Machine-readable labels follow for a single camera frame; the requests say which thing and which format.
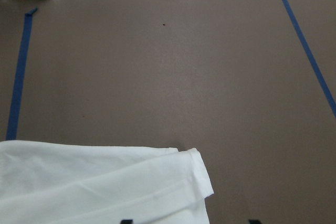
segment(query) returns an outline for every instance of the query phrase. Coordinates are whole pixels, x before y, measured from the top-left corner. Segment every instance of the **blue tape strip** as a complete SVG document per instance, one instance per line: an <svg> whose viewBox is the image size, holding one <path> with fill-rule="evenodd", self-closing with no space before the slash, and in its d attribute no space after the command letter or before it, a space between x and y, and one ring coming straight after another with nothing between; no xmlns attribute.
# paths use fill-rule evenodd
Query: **blue tape strip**
<svg viewBox="0 0 336 224"><path fill-rule="evenodd" d="M17 126L21 107L21 98L23 90L23 82L25 78L26 62L30 41L31 26L33 24L33 14L37 8L32 9L25 14L25 23L22 33L21 45L19 56L17 59L16 73L13 87L12 103L10 104L11 110L9 112L8 127L6 140L15 140L17 133Z"/></svg>
<svg viewBox="0 0 336 224"><path fill-rule="evenodd" d="M323 77L323 75L321 73L321 70L320 70L319 66L317 65L317 62L316 62L316 60L314 58L314 55L313 55L313 53L311 52L311 50L309 48L309 45L308 45L308 43L307 43L307 41L305 39L305 36L303 35L303 32L302 32L302 30L301 30L301 28L299 26L298 21L295 18L294 12L292 11L292 9L291 9L291 7L289 5L288 0L282 0L282 2L283 2L284 6L285 6L285 8L287 10L287 13L288 13L288 15L290 17L290 20L292 21L292 24L293 24L293 26L295 28L295 31L296 31L296 33L297 33L297 35L298 35L298 37L299 37L299 39L301 41L301 44L302 44L302 46L303 46L303 48L304 48L304 50L305 50L305 52L307 54L307 57L308 57L308 59L310 61L310 64L313 67L313 70L314 70L315 75L316 75L316 77L317 77L317 79L318 79L318 81L319 81L319 83L321 85L321 88L322 88L322 90L324 92L324 95L327 98L327 101L329 102L329 106L330 106L330 108L331 108L331 110L332 110L332 112L333 112L333 114L334 114L334 116L336 118L336 103L335 103L335 100L332 97L332 94L331 94L331 92L330 92L330 90L328 88L328 85L327 85L327 83L324 80L324 77Z"/></svg>

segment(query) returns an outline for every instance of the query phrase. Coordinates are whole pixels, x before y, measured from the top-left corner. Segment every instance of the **towel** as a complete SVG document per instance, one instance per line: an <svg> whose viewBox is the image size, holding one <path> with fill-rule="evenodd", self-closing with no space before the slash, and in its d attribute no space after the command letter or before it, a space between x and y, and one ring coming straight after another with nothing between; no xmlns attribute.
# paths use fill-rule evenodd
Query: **towel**
<svg viewBox="0 0 336 224"><path fill-rule="evenodd" d="M0 142L3 224L208 224L195 149Z"/></svg>

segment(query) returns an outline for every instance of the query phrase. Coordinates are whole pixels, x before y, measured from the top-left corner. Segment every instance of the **brown table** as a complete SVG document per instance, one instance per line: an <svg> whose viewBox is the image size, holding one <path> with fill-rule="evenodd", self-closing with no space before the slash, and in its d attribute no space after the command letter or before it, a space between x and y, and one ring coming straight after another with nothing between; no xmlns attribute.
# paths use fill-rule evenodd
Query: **brown table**
<svg viewBox="0 0 336 224"><path fill-rule="evenodd" d="M289 2L335 95L334 0ZM0 0L2 139L35 6L18 139L196 147L211 223L334 223L336 119L281 0Z"/></svg>

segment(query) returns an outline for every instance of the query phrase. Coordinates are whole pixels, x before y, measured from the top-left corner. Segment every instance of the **white cloth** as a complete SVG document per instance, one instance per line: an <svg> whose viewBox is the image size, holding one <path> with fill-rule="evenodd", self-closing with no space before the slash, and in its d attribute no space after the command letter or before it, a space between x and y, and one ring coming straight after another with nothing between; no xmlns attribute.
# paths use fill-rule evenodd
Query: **white cloth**
<svg viewBox="0 0 336 224"><path fill-rule="evenodd" d="M0 142L1 224L208 224L196 149Z"/></svg>

